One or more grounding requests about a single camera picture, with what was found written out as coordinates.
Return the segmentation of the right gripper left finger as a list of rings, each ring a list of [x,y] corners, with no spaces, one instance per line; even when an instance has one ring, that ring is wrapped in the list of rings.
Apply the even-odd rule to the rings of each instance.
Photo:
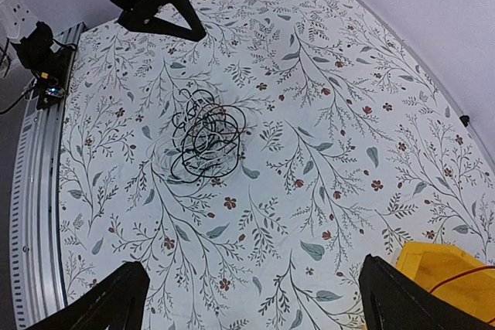
[[[138,261],[126,262],[32,330],[140,329],[150,279]]]

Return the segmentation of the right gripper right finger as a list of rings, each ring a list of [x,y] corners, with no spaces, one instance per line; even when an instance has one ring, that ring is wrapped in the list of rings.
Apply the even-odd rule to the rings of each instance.
[[[381,257],[368,254],[359,275],[367,329],[492,329],[434,297]]]

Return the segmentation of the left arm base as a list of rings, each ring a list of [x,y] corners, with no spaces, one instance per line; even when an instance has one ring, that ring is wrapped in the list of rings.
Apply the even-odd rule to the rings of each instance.
[[[44,110],[58,104],[67,93],[70,62],[77,51],[75,43],[61,43],[52,29],[38,21],[34,30],[12,44],[23,67],[35,78],[36,109]]]

